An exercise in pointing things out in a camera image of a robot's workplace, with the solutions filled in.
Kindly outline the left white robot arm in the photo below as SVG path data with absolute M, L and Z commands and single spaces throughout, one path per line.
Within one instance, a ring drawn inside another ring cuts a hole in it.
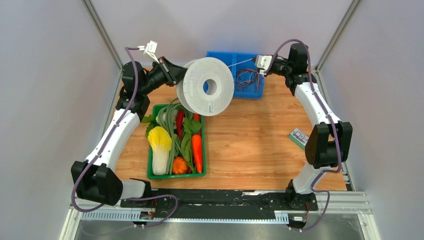
M 148 94 L 162 85 L 170 87 L 183 81 L 187 67 L 178 66 L 165 57 L 146 70 L 137 61 L 122 68 L 122 87 L 112 121 L 94 150 L 84 161 L 71 166 L 74 187 L 71 203 L 76 198 L 113 206 L 120 200 L 133 199 L 140 207 L 148 207 L 153 194 L 149 183 L 141 179 L 120 180 L 115 174 L 121 152 L 135 128 L 145 116 L 150 100 Z

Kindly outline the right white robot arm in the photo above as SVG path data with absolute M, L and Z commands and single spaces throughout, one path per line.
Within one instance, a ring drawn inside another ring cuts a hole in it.
M 337 174 L 348 158 L 353 127 L 342 121 L 330 109 L 312 74 L 311 57 L 305 43 L 289 39 L 282 43 L 269 63 L 265 74 L 285 78 L 285 85 L 303 106 L 312 125 L 312 132 L 305 145 L 306 163 L 300 173 L 291 180 L 285 195 L 286 205 L 299 209 L 305 196 L 317 193 L 315 185 L 327 173 Z

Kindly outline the white perforated spool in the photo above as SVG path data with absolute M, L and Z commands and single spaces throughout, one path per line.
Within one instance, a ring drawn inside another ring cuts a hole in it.
M 176 85 L 179 102 L 188 111 L 210 117 L 231 103 L 235 84 L 230 68 L 214 57 L 203 57 L 184 65 L 183 80 Z

